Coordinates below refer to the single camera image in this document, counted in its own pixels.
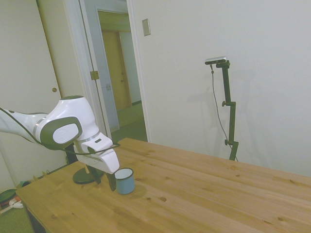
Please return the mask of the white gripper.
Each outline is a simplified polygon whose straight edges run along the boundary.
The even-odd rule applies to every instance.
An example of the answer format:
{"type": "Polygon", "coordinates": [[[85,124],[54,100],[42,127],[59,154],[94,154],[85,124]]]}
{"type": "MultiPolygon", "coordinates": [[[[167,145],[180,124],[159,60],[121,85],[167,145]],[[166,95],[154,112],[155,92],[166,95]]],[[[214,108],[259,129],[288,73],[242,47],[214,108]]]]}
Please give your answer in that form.
{"type": "Polygon", "coordinates": [[[119,169],[120,164],[113,149],[97,154],[77,155],[77,159],[87,165],[88,171],[97,184],[101,183],[101,177],[97,169],[106,172],[111,191],[114,192],[116,190],[117,184],[114,173],[119,169]]]}

